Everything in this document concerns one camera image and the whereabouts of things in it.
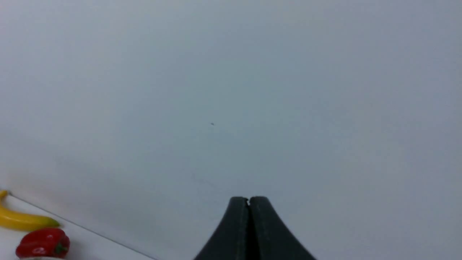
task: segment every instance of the white wall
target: white wall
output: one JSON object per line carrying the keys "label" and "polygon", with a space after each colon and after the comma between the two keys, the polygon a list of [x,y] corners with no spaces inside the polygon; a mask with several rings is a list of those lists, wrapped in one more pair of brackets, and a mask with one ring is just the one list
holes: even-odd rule
{"label": "white wall", "polygon": [[19,198],[160,260],[256,194],[320,260],[460,257],[460,1],[0,3]]}

